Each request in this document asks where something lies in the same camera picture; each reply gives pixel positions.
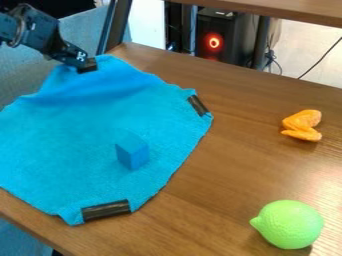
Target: orange object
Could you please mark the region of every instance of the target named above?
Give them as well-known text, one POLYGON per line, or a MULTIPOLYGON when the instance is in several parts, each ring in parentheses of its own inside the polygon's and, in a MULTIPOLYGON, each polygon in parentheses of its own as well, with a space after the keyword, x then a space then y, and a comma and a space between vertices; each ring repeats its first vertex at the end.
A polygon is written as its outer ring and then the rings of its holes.
POLYGON ((320 141, 322 134, 314 128, 322 119, 322 113, 318 110, 303 110, 289 116, 283 120, 283 126, 286 130, 281 134, 291 136, 301 140, 320 141))

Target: computer tower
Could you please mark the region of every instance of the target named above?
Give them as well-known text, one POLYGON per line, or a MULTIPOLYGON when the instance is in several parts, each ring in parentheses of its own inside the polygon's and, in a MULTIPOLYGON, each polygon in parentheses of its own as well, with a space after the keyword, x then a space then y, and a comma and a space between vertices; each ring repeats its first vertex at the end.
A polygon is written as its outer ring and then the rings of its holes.
POLYGON ((248 66, 252 59, 259 17, 204 8, 197 14, 195 55, 248 66))

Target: lime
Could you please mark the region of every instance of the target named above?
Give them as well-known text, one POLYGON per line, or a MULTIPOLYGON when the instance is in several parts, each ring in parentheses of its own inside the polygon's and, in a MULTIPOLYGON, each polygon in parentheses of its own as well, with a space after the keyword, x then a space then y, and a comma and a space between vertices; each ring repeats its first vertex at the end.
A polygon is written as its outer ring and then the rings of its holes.
POLYGON ((250 224, 271 244, 282 249, 300 249, 312 244, 323 228, 322 216, 299 201, 267 204, 250 224))

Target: cube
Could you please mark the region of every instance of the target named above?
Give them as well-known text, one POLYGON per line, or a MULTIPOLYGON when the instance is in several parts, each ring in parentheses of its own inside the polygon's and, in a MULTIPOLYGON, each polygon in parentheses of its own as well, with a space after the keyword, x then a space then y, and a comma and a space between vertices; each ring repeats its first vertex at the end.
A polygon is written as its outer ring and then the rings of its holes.
POLYGON ((149 147, 139 136, 130 133, 123 136, 116 144, 119 162, 130 170, 139 169, 149 161, 149 147))

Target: white wall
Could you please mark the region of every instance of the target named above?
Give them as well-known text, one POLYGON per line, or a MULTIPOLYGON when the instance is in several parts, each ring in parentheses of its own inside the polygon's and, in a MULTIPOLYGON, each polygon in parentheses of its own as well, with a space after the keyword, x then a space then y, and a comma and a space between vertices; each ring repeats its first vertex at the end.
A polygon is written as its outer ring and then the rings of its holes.
MULTIPOLYGON (((109 0, 97 0, 98 5, 109 0)), ((156 48, 165 49, 164 1, 133 0, 129 25, 132 40, 156 48)))

